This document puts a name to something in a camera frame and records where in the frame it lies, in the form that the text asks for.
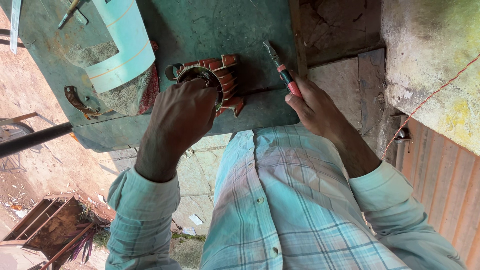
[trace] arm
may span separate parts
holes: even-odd
[[[180,269],[170,259],[170,224],[180,203],[176,166],[182,154],[212,128],[216,90],[202,79],[158,94],[134,168],[112,183],[108,204],[116,210],[105,268]]]
[[[307,129],[336,146],[376,238],[412,269],[465,268],[453,246],[427,224],[427,214],[411,196],[413,188],[407,179],[377,158],[325,91],[292,75],[304,99],[288,94],[285,101]]]

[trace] orange wire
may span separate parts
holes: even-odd
[[[400,130],[402,130],[402,128],[407,124],[407,122],[410,120],[410,118],[412,117],[412,115],[418,110],[420,109],[420,107],[425,103],[427,102],[427,100],[429,98],[431,98],[433,95],[435,95],[436,93],[440,92],[440,90],[442,90],[442,88],[444,88],[445,86],[449,85],[452,81],[454,81],[455,79],[458,78],[458,76],[460,76],[460,74],[462,74],[462,72],[464,72],[468,66],[470,66],[473,62],[475,62],[478,58],[480,57],[480,53],[477,55],[477,57],[475,57],[475,59],[473,59],[470,63],[468,63],[461,71],[459,71],[455,77],[453,77],[452,79],[450,79],[450,81],[448,81],[446,84],[442,85],[439,89],[437,89],[435,92],[433,92],[431,95],[429,95],[424,101],[422,101],[422,103],[420,103],[420,105],[410,114],[410,116],[408,116],[408,118],[405,120],[405,122],[403,122],[403,124],[399,127],[399,129],[396,131],[395,135],[393,136],[393,138],[390,140],[390,142],[388,143],[387,147],[385,147],[385,151],[384,151],[384,155],[382,156],[382,160],[385,158],[385,155],[387,154],[387,150],[388,150],[388,147],[392,144],[393,140],[395,140],[396,136],[398,135],[398,133],[400,132]]]

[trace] green metal table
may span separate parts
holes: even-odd
[[[11,4],[12,0],[0,0],[0,6],[9,17]],[[173,83],[163,72],[169,64],[218,58],[228,53],[240,56],[240,64],[233,70],[239,84],[236,95],[244,96],[244,108],[238,118],[234,118],[230,110],[222,113],[207,135],[298,123],[296,113],[284,102],[288,90],[262,45],[269,39],[284,64],[297,69],[288,1],[143,0],[137,4],[150,39],[159,46],[155,63],[160,91]],[[93,95],[86,72],[64,57],[75,44],[85,48],[112,40],[91,1],[83,0],[77,7],[88,19],[88,24],[70,18],[57,30],[66,11],[61,0],[24,1],[19,37],[85,148],[104,152],[136,147],[148,126],[149,113],[125,116],[111,111],[88,120],[64,95],[64,86],[73,85],[80,100],[90,97],[84,102],[86,106],[108,110],[102,100]],[[35,93],[28,94],[35,98]]]

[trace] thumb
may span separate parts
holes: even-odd
[[[310,107],[305,104],[305,101],[303,101],[302,98],[299,98],[293,94],[286,95],[285,102],[297,112],[300,120],[307,117],[312,111]]]

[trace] plaid shirt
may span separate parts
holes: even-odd
[[[465,267],[390,164],[347,179],[334,145],[303,126],[239,132],[217,173],[200,268]],[[106,269],[180,269],[168,256],[178,180],[153,183],[130,169],[108,197],[117,216]]]

